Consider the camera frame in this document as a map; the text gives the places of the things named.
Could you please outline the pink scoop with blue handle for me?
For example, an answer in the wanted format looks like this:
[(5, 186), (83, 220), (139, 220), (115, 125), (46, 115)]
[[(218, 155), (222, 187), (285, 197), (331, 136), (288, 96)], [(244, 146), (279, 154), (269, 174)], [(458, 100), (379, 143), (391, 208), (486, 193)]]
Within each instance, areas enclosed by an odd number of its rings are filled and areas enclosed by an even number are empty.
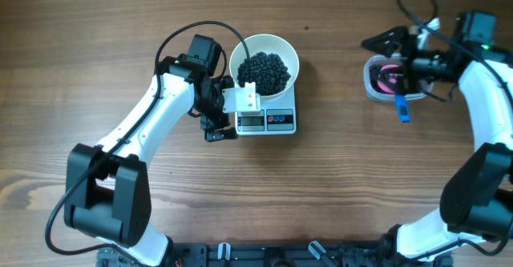
[(397, 71), (399, 69), (399, 65), (388, 64), (383, 67), (378, 72), (378, 76), (376, 78), (378, 87), (381, 91), (384, 91), (387, 94), (394, 95), (395, 105), (398, 111), (398, 118), (403, 123), (410, 122), (410, 109), (406, 98), (404, 95), (399, 94), (398, 89), (398, 74), (393, 73), (391, 71)]

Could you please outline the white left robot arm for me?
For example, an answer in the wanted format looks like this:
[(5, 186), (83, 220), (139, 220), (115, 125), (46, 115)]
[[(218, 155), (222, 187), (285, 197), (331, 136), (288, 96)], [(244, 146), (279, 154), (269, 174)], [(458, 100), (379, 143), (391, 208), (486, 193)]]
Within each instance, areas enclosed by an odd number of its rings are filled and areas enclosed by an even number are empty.
[(147, 169), (184, 115), (200, 118), (208, 142), (237, 137), (225, 111), (233, 81), (213, 73), (226, 54), (213, 38), (195, 35), (188, 52), (157, 63), (144, 97), (95, 146), (77, 144), (67, 159), (64, 223), (139, 266), (173, 266), (173, 242), (149, 222)]

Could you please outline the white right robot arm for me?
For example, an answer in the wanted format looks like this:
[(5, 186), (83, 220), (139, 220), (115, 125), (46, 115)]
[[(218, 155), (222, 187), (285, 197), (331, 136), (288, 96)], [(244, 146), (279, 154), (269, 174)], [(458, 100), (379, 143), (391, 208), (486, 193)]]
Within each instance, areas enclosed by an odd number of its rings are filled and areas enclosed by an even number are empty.
[(451, 83), (466, 101), (475, 146), (434, 211), (382, 237), (382, 260), (420, 265), (462, 246), (482, 252), (487, 242), (495, 244), (494, 256), (512, 239), (512, 194), (501, 187), (512, 178), (512, 54), (494, 45), (495, 23), (488, 12), (461, 13), (445, 51), (426, 48), (436, 30), (421, 20), (362, 42), (375, 58), (394, 62), (389, 69), (366, 67), (371, 94), (392, 90), (398, 115), (407, 120), (408, 96), (429, 95), (435, 82)]

